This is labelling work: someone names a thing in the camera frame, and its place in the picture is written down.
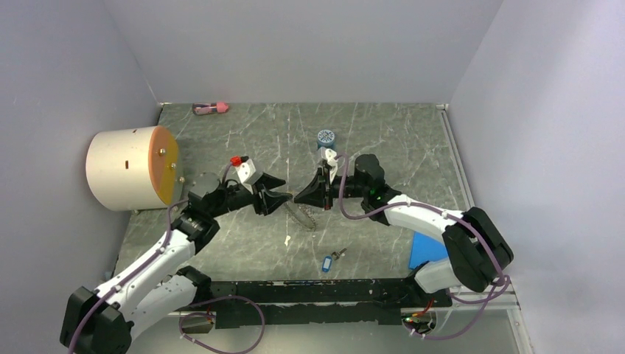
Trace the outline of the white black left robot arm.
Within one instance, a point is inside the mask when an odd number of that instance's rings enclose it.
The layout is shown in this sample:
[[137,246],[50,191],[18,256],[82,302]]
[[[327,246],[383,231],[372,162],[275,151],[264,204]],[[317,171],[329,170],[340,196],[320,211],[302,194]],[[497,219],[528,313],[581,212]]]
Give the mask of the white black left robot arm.
[[216,175],[191,188],[177,218],[142,256],[93,290],[78,288],[66,306],[60,343],[69,353],[126,353],[133,340],[168,313],[200,310],[213,297],[212,280],[184,263],[219,232],[217,218],[247,206],[269,215],[292,198],[286,181],[260,173],[229,185]]

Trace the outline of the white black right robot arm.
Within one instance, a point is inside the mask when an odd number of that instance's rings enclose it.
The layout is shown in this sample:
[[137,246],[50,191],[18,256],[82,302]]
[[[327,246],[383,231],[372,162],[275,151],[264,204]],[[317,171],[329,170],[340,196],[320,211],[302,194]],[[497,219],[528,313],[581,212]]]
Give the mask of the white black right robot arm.
[[387,184],[374,154],[358,156],[353,172],[339,175],[338,161],[348,156],[329,148],[322,148],[321,153],[313,180],[295,196],[295,203],[325,210],[337,205],[350,220],[368,218],[401,227],[445,247],[444,259],[424,261],[414,270],[414,281],[405,286],[412,305],[423,306],[435,292],[448,288],[464,286],[482,292],[490,285],[507,284],[503,271],[514,254],[483,209],[442,209],[395,190]]

